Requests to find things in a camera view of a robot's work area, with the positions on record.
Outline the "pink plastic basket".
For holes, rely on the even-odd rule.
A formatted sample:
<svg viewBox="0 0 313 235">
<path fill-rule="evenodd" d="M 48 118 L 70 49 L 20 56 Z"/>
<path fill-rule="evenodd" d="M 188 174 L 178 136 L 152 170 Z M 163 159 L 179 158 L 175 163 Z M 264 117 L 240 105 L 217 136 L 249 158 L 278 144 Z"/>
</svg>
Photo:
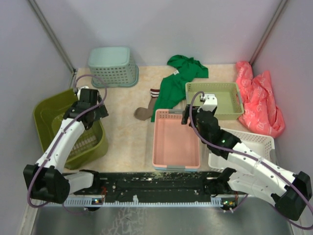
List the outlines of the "pink plastic basket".
<svg viewBox="0 0 313 235">
<path fill-rule="evenodd" d="M 199 169 L 200 143 L 188 124 L 181 124 L 182 110 L 158 109 L 155 114 L 152 164 Z"/>
</svg>

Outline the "light blue laundry basket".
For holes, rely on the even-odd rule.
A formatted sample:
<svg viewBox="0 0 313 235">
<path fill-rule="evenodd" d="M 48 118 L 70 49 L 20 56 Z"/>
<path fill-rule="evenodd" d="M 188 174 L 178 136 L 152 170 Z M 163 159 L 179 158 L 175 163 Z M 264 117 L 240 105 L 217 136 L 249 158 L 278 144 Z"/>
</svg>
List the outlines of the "light blue laundry basket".
<svg viewBox="0 0 313 235">
<path fill-rule="evenodd" d="M 91 50 L 88 59 L 92 85 L 96 88 L 129 88 L 138 83 L 139 68 L 128 47 L 97 47 Z"/>
</svg>

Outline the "olive green laundry basket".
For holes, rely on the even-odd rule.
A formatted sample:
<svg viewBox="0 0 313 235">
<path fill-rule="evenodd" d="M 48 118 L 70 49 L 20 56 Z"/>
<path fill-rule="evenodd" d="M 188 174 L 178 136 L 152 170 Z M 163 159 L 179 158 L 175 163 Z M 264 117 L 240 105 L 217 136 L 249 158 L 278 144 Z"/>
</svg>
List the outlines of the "olive green laundry basket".
<svg viewBox="0 0 313 235">
<path fill-rule="evenodd" d="M 33 112 L 37 133 L 46 151 L 56 136 L 63 116 L 78 98 L 72 89 L 61 92 L 41 101 Z M 75 143 L 65 163 L 65 168 L 76 170 L 106 155 L 109 143 L 101 121 L 93 123 Z"/>
</svg>

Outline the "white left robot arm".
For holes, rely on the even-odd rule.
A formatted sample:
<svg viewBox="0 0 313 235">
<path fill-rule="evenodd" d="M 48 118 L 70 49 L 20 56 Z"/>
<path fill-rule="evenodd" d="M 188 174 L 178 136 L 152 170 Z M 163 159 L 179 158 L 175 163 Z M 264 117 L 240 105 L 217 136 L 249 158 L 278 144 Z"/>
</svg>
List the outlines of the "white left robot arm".
<svg viewBox="0 0 313 235">
<path fill-rule="evenodd" d="M 80 190 L 91 194 L 98 193 L 102 183 L 95 171 L 81 170 L 70 175 L 63 175 L 63 170 L 82 134 L 93 124 L 108 116 L 105 98 L 98 90 L 90 88 L 75 89 L 76 101 L 65 111 L 61 126 L 44 154 L 35 164 L 26 165 L 23 176 L 27 187 L 27 202 L 33 208 L 39 208 L 32 200 L 63 204 L 69 195 Z"/>
</svg>

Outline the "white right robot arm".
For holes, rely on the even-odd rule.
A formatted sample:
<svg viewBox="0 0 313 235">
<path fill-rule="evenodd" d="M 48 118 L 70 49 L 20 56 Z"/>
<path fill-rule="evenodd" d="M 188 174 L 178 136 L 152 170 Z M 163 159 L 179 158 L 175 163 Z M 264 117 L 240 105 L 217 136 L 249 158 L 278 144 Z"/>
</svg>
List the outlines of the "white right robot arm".
<svg viewBox="0 0 313 235">
<path fill-rule="evenodd" d="M 219 177 L 219 190 L 239 191 L 272 205 L 285 218 L 297 221 L 305 208 L 313 209 L 311 179 L 301 171 L 285 170 L 251 150 L 239 137 L 222 129 L 215 109 L 186 105 L 181 123 L 189 124 L 212 154 L 245 170 L 225 167 Z"/>
</svg>

